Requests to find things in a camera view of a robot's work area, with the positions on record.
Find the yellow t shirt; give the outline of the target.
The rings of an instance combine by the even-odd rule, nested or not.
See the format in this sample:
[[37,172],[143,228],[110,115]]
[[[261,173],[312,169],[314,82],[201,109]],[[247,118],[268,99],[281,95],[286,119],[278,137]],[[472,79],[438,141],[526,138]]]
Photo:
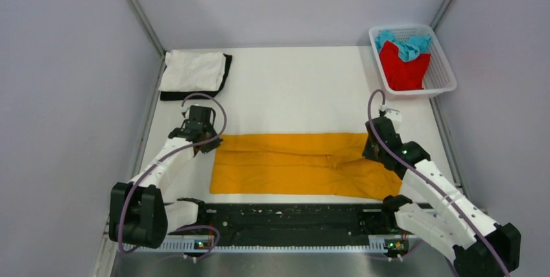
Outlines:
[[398,195],[398,176],[363,157],[367,137],[349,132],[224,135],[209,190],[376,200]]

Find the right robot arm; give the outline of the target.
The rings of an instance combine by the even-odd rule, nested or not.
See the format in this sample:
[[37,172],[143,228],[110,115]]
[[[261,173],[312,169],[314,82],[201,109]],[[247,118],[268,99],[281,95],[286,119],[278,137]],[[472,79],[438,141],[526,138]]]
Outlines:
[[383,199],[382,228],[410,232],[439,251],[458,276],[509,276],[520,264],[521,234],[481,211],[438,169],[414,141],[402,142],[393,121],[381,116],[365,124],[363,156],[392,171],[435,210],[428,213],[409,197]]

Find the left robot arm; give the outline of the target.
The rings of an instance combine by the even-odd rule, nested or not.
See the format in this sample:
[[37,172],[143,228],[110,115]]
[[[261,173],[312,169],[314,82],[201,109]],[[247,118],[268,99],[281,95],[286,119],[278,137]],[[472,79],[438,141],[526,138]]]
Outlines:
[[204,201],[167,192],[189,161],[215,150],[222,139],[214,128],[213,108],[192,105],[183,116],[182,125],[168,134],[148,166],[111,190],[108,236],[119,247],[158,248],[167,234],[181,227],[193,234],[207,228]]

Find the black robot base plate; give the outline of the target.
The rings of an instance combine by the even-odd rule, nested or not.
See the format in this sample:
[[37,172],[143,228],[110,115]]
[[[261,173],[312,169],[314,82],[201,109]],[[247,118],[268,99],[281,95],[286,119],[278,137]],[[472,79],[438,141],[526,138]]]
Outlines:
[[207,204],[198,221],[220,233],[224,247],[367,247],[376,238],[409,238],[390,220],[382,204]]

